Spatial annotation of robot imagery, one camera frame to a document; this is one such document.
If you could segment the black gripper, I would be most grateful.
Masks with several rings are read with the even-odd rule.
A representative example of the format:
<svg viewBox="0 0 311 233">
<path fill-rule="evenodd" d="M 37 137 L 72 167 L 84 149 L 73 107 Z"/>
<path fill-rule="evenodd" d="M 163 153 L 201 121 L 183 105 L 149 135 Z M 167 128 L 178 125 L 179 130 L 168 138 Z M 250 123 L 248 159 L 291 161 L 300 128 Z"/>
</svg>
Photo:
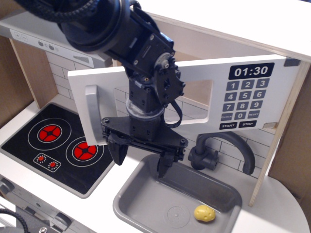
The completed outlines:
<svg viewBox="0 0 311 233">
<path fill-rule="evenodd" d="M 157 164 L 159 179 L 165 176 L 173 163 L 184 159 L 187 139 L 169 128 L 162 117 L 156 120 L 105 117 L 101 125 L 112 159 L 119 166 L 123 164 L 129 146 L 160 155 Z"/>
</svg>

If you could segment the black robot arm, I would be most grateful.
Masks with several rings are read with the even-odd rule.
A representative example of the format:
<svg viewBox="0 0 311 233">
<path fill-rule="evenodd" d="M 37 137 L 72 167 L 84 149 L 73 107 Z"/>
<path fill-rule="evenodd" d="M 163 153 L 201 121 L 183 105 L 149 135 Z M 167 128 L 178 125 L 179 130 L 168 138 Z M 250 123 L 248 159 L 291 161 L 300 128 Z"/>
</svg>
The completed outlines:
<svg viewBox="0 0 311 233">
<path fill-rule="evenodd" d="M 20 0 L 33 15 L 58 25 L 67 41 L 86 53 L 121 62 L 129 79 L 128 116 L 101 121 L 112 159 L 121 165 L 130 146 L 159 154 L 158 177 L 184 158 L 188 142 L 168 124 L 164 111 L 185 83 L 175 64 L 173 41 L 135 0 Z"/>
</svg>

